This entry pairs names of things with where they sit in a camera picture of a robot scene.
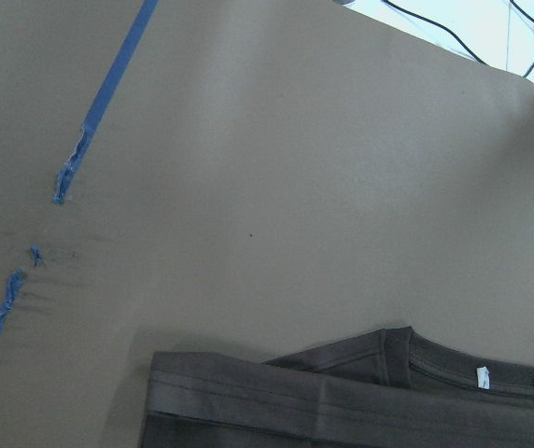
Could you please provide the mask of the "dark brown t-shirt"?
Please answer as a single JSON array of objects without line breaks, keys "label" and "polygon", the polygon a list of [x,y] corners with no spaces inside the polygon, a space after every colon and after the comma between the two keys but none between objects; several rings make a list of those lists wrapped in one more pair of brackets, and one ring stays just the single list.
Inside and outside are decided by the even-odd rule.
[{"label": "dark brown t-shirt", "polygon": [[412,328],[252,362],[153,356],[143,447],[534,447],[534,367]]}]

